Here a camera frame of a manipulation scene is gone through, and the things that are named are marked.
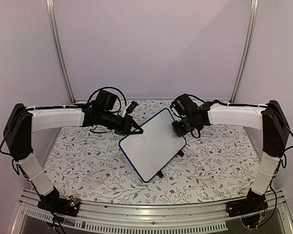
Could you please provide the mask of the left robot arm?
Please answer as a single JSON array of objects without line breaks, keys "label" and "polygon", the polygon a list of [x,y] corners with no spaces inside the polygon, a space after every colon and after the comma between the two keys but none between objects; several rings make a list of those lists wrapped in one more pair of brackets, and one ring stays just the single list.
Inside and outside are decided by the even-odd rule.
[{"label": "left robot arm", "polygon": [[14,106],[3,130],[2,144],[6,144],[6,155],[12,158],[15,172],[23,174],[39,196],[38,208],[52,215],[76,217],[80,201],[69,196],[63,198],[45,174],[34,155],[32,134],[63,127],[103,126],[121,136],[142,134],[143,129],[134,121],[131,113],[138,105],[132,101],[125,108],[114,110],[115,102],[125,101],[123,94],[110,92],[111,87],[94,91],[85,104],[26,107],[22,103]]}]

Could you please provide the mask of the small blue-framed whiteboard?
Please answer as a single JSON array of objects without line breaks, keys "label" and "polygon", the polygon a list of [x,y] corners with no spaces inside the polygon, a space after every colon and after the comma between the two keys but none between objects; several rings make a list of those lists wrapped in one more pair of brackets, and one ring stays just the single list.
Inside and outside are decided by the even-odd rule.
[{"label": "small blue-framed whiteboard", "polygon": [[187,144],[178,137],[172,123],[174,117],[164,108],[141,125],[142,134],[128,135],[119,148],[140,179],[150,182]]}]

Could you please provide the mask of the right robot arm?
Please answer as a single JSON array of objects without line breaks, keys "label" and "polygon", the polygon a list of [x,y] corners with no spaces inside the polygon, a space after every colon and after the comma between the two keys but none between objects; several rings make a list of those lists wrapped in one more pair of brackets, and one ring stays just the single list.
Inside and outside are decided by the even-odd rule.
[{"label": "right robot arm", "polygon": [[229,216],[256,212],[263,219],[265,194],[286,166],[293,137],[279,103],[224,103],[183,94],[170,109],[177,116],[175,133],[188,140],[188,161],[177,170],[185,184],[171,191],[170,198],[189,201],[195,194],[199,201],[227,199]]}]

